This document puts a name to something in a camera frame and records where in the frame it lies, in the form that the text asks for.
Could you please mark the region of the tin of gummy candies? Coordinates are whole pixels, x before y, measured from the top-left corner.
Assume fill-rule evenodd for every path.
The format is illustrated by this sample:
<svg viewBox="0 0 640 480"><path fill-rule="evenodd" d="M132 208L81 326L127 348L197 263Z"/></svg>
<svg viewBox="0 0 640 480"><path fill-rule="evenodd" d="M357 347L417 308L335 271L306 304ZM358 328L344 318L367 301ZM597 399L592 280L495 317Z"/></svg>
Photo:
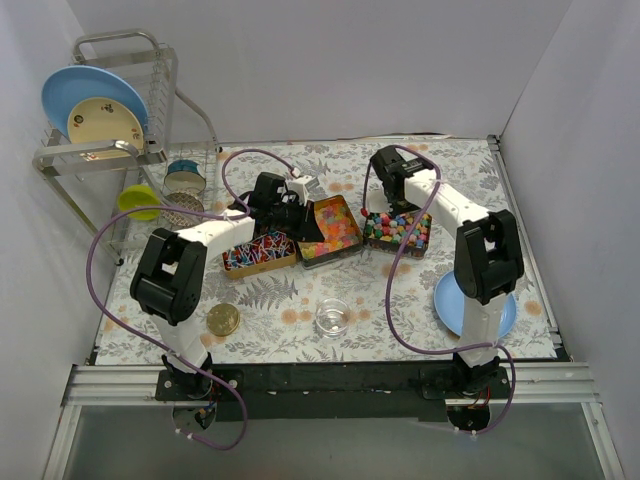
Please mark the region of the tin of gummy candies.
<svg viewBox="0 0 640 480"><path fill-rule="evenodd" d="M341 260L362 249L361 230L342 195L317 201L314 213L324 241L297 243L304 268L312 269Z"/></svg>

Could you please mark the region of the gold tin of lollipops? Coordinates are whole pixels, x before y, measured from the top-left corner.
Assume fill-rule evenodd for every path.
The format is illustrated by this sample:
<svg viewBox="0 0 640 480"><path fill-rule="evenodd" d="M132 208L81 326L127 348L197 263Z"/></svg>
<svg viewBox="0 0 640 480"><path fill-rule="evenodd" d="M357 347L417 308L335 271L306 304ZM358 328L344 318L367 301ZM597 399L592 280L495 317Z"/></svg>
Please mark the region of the gold tin of lollipops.
<svg viewBox="0 0 640 480"><path fill-rule="evenodd" d="M298 261L296 244L286 234L271 231L222 254L225 273L237 280L293 266Z"/></svg>

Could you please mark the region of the tin of star candies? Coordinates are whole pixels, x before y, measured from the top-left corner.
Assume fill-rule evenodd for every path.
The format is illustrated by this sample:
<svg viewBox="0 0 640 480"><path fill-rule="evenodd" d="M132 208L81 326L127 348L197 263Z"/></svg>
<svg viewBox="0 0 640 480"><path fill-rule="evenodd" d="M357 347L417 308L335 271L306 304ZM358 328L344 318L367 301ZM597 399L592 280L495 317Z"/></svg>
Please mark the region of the tin of star candies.
<svg viewBox="0 0 640 480"><path fill-rule="evenodd" d="M425 213L415 228L417 211L392 215L388 212L370 213L363 230L363 244L374 250L396 254L407 240L403 255L422 259L429 247L432 217Z"/></svg>

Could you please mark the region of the clear glass bowl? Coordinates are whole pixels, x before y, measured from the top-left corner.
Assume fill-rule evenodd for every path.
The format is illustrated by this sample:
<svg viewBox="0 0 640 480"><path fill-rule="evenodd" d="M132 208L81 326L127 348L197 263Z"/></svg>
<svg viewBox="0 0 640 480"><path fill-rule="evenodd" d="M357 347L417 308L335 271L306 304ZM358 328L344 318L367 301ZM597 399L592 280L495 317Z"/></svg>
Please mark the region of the clear glass bowl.
<svg viewBox="0 0 640 480"><path fill-rule="evenodd" d="M342 300L327 298L322 300L316 309L314 328L323 338L339 338L349 326L350 308Z"/></svg>

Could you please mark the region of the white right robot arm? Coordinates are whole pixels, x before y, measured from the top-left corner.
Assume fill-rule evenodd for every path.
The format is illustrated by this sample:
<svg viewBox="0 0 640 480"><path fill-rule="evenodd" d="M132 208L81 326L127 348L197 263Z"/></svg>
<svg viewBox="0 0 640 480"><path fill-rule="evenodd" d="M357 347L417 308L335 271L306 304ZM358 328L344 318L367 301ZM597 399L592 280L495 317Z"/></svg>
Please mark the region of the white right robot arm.
<svg viewBox="0 0 640 480"><path fill-rule="evenodd" d="M451 362L429 373L423 384L442 394L475 397L504 371L500 358L508 352L499 343L501 316L524 274L516 218L474 203L444 181L438 165L408 147L376 151L366 173L381 181L391 208L414 206L454 239L453 274L464 296L462 330L458 345L446 352Z"/></svg>

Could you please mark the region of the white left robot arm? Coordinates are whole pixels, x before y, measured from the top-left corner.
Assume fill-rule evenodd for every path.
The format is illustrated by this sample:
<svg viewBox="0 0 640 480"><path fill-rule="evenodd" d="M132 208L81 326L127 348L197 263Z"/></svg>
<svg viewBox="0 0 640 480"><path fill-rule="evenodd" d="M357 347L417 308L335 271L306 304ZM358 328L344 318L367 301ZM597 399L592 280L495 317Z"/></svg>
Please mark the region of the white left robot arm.
<svg viewBox="0 0 640 480"><path fill-rule="evenodd" d="M295 241L323 241L309 197L318 184L308 175L287 179L262 172L253 189L236 196L215 219L177 231L159 228L149 237L130 294L158 328L167 346L165 368L188 398L203 399L213 386L206 370L211 356L193 318L207 263L262 232L275 230Z"/></svg>

